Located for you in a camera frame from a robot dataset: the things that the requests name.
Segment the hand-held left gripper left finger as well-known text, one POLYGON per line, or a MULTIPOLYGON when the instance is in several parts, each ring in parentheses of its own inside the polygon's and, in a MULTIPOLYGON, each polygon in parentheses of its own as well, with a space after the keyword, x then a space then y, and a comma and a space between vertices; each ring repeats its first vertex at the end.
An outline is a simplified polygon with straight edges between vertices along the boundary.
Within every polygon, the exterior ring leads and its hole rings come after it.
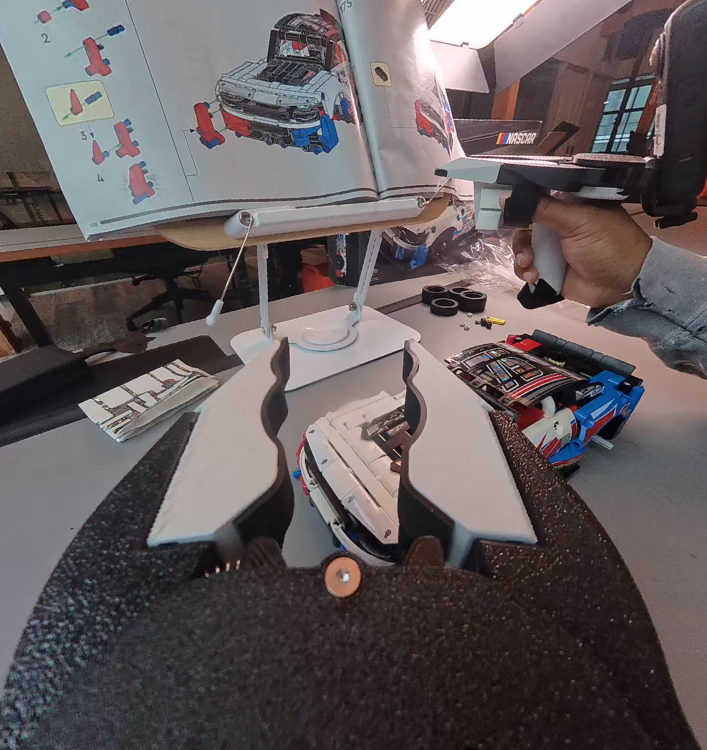
POLYGON ((204 402, 148 547, 212 542, 223 562, 239 560, 258 538, 283 548, 295 505, 279 437, 289 378, 290 344, 282 338, 204 402))

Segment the black box-shaped device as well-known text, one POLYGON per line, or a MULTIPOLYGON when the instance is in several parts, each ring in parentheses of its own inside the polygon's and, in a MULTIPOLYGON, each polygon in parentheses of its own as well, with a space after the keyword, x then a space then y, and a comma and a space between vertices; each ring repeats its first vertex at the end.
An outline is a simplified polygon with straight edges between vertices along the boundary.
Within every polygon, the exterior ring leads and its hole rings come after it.
POLYGON ((15 410, 90 382, 92 371, 80 352, 44 346, 0 361, 0 410, 15 410))

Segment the dark framed window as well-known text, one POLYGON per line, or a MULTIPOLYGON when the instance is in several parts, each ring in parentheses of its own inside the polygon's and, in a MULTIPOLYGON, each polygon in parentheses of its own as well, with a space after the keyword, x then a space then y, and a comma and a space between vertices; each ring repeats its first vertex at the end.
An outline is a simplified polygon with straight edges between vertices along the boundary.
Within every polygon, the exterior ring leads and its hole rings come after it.
POLYGON ((639 125, 653 88, 654 76, 615 80, 603 105, 592 141, 593 152, 625 152, 631 133, 639 125))

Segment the white book stand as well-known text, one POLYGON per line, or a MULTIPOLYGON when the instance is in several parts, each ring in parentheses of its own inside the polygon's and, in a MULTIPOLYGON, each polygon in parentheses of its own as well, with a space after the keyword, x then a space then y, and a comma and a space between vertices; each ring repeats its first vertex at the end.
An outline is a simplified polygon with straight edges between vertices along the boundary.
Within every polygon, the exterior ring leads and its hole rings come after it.
POLYGON ((438 218, 448 196, 430 200, 401 198, 331 206, 240 209, 233 216, 161 223, 155 230, 166 240, 190 250, 213 251, 256 247, 259 282, 259 327, 236 334, 230 346, 244 364, 286 338, 290 344, 287 391, 352 370, 402 351, 420 340, 414 329, 366 306, 383 230, 423 224, 438 218), (273 324, 268 301, 268 248, 271 243, 369 230, 362 271, 353 300, 316 314, 273 324))

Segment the person's right hand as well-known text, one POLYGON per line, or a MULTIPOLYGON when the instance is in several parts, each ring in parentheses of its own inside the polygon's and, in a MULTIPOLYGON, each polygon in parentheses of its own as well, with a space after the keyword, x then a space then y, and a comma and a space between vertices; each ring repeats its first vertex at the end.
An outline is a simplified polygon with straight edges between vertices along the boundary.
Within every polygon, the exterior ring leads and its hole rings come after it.
POLYGON ((560 239, 567 264, 564 299, 601 309, 632 298, 653 239, 620 204, 543 196, 533 221, 560 239))

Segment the toy car instruction booklet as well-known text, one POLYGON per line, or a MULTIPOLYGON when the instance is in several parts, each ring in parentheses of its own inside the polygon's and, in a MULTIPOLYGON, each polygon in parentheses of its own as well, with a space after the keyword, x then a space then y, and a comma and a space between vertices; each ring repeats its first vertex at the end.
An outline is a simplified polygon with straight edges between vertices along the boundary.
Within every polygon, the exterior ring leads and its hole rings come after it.
POLYGON ((2 1, 0 44, 86 239, 473 199, 421 2, 2 1))

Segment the black office chair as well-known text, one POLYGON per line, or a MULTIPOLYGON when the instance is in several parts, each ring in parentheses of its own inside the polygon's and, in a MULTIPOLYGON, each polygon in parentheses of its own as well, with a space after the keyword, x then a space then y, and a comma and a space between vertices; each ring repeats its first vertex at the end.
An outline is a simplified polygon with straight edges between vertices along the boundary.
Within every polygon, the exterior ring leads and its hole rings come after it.
POLYGON ((140 286, 149 280, 159 280, 163 282, 165 291, 154 296, 150 302, 127 316, 125 320, 128 332, 135 332, 138 329, 136 319, 146 313, 161 309, 164 305, 172 303, 175 307, 175 318, 177 324, 182 324, 185 297, 177 283, 177 278, 183 275, 187 268, 183 262, 170 262, 153 268, 148 268, 146 273, 133 275, 131 277, 132 286, 140 286))

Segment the black desk mat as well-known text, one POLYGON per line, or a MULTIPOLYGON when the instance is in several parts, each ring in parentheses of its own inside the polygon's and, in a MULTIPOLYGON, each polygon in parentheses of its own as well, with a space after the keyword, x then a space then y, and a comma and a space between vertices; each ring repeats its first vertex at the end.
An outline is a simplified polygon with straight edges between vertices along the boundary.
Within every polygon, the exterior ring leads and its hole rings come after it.
POLYGON ((237 355, 227 355, 211 337, 203 335, 92 364, 89 367, 92 371, 90 381, 41 400, 39 404, 21 411, 19 416, 12 416, 6 425, 1 426, 0 448, 83 420, 85 415, 79 408, 83 401, 176 359, 209 374, 231 370, 242 362, 237 355))

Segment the grey desk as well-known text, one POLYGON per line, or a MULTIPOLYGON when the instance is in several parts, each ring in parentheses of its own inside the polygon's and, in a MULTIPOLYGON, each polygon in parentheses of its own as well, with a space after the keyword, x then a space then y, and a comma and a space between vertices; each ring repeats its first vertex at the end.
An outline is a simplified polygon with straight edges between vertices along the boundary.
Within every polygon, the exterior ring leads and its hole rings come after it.
MULTIPOLYGON (((678 698, 707 748, 707 381, 670 370, 639 339, 587 326, 573 302, 534 314, 485 288, 491 331, 416 304, 394 318, 443 358, 534 329, 634 364, 646 393, 611 451, 593 445, 571 485, 611 536, 655 624, 678 698)), ((118 444, 88 419, 0 448, 0 694, 31 608, 89 515, 177 416, 118 444)))

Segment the studio light panel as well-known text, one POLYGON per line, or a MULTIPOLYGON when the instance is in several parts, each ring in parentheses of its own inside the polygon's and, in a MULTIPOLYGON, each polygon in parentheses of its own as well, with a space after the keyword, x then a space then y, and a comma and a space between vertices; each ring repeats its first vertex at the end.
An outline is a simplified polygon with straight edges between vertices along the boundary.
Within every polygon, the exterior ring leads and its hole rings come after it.
POLYGON ((429 30, 446 89, 503 91, 627 1, 456 1, 429 30))

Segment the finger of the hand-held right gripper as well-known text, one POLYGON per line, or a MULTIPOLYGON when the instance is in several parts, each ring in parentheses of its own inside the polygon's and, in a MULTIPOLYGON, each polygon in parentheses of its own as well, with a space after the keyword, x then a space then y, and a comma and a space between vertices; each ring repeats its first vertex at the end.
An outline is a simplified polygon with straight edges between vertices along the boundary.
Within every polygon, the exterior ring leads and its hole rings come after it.
POLYGON ((462 157, 434 171, 435 176, 473 183, 474 219, 477 230, 498 230, 508 184, 499 179, 503 162, 485 157, 462 157))

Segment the folded sticker sheet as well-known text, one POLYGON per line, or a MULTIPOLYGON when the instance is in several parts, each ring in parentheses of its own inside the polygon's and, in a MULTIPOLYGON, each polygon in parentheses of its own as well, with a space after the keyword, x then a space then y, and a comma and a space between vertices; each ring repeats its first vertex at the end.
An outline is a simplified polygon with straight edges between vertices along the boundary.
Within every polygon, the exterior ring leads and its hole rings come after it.
POLYGON ((116 443, 123 443, 219 387, 217 377, 175 359, 83 401, 79 408, 116 443))

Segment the background wooden table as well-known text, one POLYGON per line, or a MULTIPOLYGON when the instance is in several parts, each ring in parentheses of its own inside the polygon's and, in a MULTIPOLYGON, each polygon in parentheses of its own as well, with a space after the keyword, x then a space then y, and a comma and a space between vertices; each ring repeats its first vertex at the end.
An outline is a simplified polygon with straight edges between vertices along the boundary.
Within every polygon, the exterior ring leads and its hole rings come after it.
POLYGON ((52 339, 30 303, 27 289, 51 283, 122 273, 126 254, 160 246, 164 238, 152 228, 115 233, 86 241, 76 224, 0 231, 0 287, 31 339, 38 346, 52 339))

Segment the orange object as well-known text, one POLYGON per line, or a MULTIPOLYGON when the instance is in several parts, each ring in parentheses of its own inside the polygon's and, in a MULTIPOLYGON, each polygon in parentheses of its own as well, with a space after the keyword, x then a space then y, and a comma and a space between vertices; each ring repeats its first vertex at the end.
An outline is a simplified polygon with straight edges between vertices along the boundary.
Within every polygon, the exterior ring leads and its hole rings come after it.
POLYGON ((300 272, 303 293, 310 293, 335 286, 329 275, 329 258, 323 245, 314 245, 301 250, 300 272))

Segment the person's right forearm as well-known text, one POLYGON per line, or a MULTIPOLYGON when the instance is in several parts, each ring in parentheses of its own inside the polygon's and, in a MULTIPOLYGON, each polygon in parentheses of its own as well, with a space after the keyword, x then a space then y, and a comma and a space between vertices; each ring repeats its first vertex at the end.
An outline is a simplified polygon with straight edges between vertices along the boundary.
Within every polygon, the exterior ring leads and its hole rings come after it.
POLYGON ((653 239, 631 297, 587 324, 638 338, 667 367, 707 380, 707 257, 653 239))

